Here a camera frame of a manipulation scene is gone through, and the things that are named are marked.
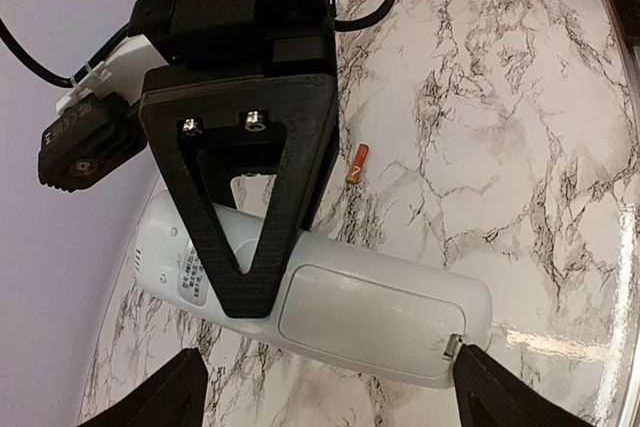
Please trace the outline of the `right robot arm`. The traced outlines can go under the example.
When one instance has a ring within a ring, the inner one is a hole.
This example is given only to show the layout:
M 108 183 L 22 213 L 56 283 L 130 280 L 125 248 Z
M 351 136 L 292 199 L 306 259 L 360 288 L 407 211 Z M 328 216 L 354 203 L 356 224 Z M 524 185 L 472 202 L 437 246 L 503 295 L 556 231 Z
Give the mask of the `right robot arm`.
M 338 142 L 334 0 L 138 0 L 128 32 L 165 65 L 145 73 L 139 118 L 224 313 L 271 313 L 310 227 Z M 216 213 L 245 174 L 275 182 L 242 272 Z

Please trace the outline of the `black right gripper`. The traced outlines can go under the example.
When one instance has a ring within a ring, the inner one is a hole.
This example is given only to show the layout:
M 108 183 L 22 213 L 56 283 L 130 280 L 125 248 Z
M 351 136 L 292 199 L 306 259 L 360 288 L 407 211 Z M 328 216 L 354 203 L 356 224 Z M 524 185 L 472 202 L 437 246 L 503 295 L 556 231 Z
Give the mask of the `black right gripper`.
M 141 94 L 140 119 L 153 154 L 178 146 L 178 130 L 190 116 L 181 110 L 172 121 L 161 120 L 150 104 L 155 90 L 264 79 L 263 95 L 234 117 L 244 121 L 257 111 L 273 122 L 288 99 L 277 92 L 285 80 L 335 78 L 334 15 L 333 0 L 138 0 L 128 32 L 144 36 L 168 63 L 146 74 Z

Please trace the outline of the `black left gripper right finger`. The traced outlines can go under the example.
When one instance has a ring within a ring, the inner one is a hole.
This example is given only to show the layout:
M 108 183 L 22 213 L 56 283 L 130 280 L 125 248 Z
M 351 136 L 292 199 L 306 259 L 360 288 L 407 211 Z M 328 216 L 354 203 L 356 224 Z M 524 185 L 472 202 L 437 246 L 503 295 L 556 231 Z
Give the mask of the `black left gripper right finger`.
M 463 427 L 591 426 L 536 393 L 476 345 L 461 347 L 453 381 Z

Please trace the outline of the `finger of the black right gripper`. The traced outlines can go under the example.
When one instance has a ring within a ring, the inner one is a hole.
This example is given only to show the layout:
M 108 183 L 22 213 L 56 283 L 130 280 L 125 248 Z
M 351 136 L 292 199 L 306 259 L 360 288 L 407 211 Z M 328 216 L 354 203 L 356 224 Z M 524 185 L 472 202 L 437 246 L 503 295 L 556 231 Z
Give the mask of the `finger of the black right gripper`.
M 139 117 L 224 313 L 267 317 L 337 157 L 336 78 L 148 74 Z M 275 181 L 252 263 L 243 271 L 216 208 L 236 206 L 231 182 L 246 174 Z

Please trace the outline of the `white remote control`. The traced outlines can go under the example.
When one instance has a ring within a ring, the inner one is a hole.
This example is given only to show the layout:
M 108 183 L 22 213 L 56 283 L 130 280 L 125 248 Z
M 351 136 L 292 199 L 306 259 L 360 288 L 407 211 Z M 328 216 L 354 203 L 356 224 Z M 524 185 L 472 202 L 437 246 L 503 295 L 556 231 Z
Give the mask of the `white remote control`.
M 446 389 L 462 345 L 491 342 L 492 298 L 479 279 L 304 232 L 271 314 L 227 316 L 170 194 L 144 211 L 134 272 L 149 294 L 252 339 L 327 364 Z

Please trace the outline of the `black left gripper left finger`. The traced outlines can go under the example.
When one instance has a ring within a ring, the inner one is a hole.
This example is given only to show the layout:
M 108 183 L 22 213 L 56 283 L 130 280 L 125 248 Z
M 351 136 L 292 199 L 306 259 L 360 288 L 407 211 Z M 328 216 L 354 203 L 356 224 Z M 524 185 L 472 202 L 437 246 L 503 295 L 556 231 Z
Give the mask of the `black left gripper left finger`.
M 208 372 L 198 349 L 186 348 L 140 386 L 82 427 L 200 427 Z

